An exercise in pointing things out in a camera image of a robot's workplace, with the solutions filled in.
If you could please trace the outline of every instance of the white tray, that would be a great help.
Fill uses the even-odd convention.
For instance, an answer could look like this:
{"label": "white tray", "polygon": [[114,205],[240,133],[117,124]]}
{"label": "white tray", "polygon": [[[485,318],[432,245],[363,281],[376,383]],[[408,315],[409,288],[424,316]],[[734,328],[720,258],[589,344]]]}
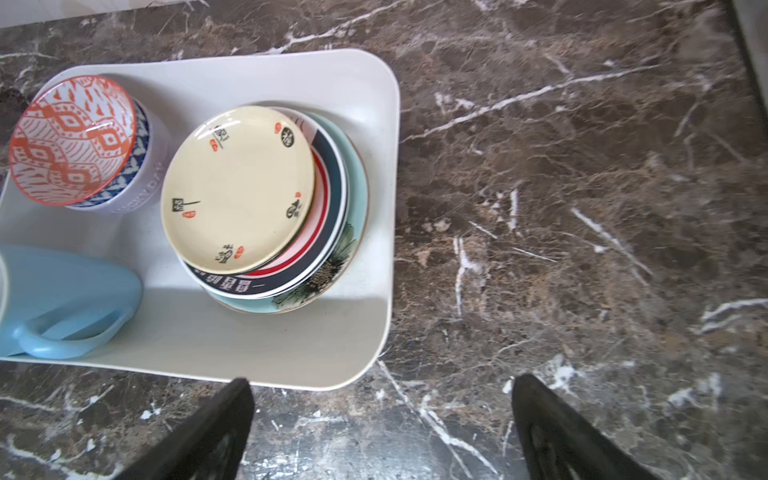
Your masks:
{"label": "white tray", "polygon": [[144,298],[122,331],[86,357],[0,358],[206,380],[244,376],[254,385],[308,390],[361,376],[381,351],[392,315],[400,96],[389,66],[360,50],[84,65],[41,90],[83,74],[119,81],[165,122],[174,150],[199,123],[242,104],[279,101],[326,115],[365,164],[366,231],[349,268],[319,299],[288,313],[249,315],[218,304],[182,270],[163,234],[159,194],[137,212],[105,216],[36,204],[6,181],[0,242],[112,259],[139,274]]}

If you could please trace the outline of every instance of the plate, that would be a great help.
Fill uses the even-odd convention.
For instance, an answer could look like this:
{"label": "plate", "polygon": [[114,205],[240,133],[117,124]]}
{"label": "plate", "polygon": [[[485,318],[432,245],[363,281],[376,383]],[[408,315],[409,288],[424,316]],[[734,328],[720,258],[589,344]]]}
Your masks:
{"label": "plate", "polygon": [[279,109],[298,124],[303,136],[311,142],[313,151],[326,169],[330,192],[328,218],[315,243],[296,262],[280,271],[265,274],[262,270],[254,270],[235,275],[220,275],[187,264],[187,269],[204,281],[207,290],[223,296],[267,298],[302,282],[315,273],[328,258],[346,219],[349,181],[344,160],[333,138],[309,116],[287,108]]}
{"label": "plate", "polygon": [[163,184],[171,246],[199,270],[252,270],[278,256],[309,213],[315,171],[299,128],[271,108],[225,111],[182,143]]}
{"label": "plate", "polygon": [[[248,272],[249,274],[255,273],[258,276],[267,276],[271,273],[279,273],[285,270],[303,257],[307,250],[314,245],[320,233],[323,231],[330,210],[328,171],[323,161],[320,160],[314,151],[313,157],[315,160],[315,195],[312,199],[312,207],[310,208],[310,214],[307,216],[304,227],[296,237],[296,240],[294,240],[279,257],[257,270]],[[187,266],[187,272],[192,274],[192,278],[206,289],[213,289],[211,286],[212,284],[217,285],[215,273],[204,272],[192,266]],[[227,283],[219,284],[219,288],[222,290],[232,290],[234,288],[235,291],[237,291],[238,289],[243,289],[243,285],[245,285],[244,283],[234,285],[232,282],[233,280],[228,280]]]}
{"label": "plate", "polygon": [[225,306],[244,313],[284,313],[311,302],[333,285],[347,268],[357,251],[368,216],[368,180],[366,171],[352,142],[344,132],[327,118],[308,114],[323,126],[341,150],[349,174],[349,213],[339,242],[326,262],[306,281],[288,292],[272,298],[234,299],[209,292]]}
{"label": "plate", "polygon": [[13,180],[40,204],[76,204],[119,175],[135,138],[134,102],[119,84],[69,78],[39,95],[16,124],[8,151]]}

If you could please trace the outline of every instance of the orange patterned bowl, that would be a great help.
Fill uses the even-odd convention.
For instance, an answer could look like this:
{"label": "orange patterned bowl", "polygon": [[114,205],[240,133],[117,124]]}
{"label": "orange patterned bowl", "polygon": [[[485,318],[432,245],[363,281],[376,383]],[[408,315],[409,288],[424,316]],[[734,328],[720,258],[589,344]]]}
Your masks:
{"label": "orange patterned bowl", "polygon": [[98,194],[123,170],[136,140],[131,96],[114,81],[85,75],[38,96],[16,124],[9,149],[18,188],[45,205]]}

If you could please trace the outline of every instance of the cream plate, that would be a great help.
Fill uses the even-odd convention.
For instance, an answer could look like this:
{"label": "cream plate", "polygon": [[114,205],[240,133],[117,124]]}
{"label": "cream plate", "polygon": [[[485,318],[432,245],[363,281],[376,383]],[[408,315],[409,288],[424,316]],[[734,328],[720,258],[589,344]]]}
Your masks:
{"label": "cream plate", "polygon": [[299,232],[314,186],[310,146],[290,118],[271,108],[234,108],[196,129],[171,161],[163,228],[192,266],[251,270]]}

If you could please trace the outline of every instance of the red stripe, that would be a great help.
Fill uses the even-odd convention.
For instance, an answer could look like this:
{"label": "red stripe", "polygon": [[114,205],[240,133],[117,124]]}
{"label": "red stripe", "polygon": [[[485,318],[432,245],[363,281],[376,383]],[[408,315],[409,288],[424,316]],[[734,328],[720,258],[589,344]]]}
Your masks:
{"label": "red stripe", "polygon": [[312,236],[310,237],[310,241],[304,244],[304,247],[299,250],[296,255],[293,257],[290,257],[285,262],[281,263],[280,265],[273,266],[271,268],[266,268],[264,270],[254,270],[252,272],[245,273],[244,276],[266,276],[271,273],[275,273],[276,271],[282,270],[284,268],[287,268],[288,266],[293,265],[299,258],[304,256],[304,253],[315,243],[315,239],[320,234],[320,231],[323,229],[323,226],[326,223],[326,215],[328,214],[328,200],[330,199],[331,192],[330,188],[328,187],[328,177],[326,176],[326,166],[325,164],[321,163],[318,159],[317,155],[315,154],[315,151],[312,151],[312,156],[315,157],[315,163],[318,164],[320,167],[320,176],[323,178],[323,185],[326,188],[326,196],[323,199],[323,215],[320,217],[320,222],[317,224],[317,228],[315,229],[314,233],[312,233]]}

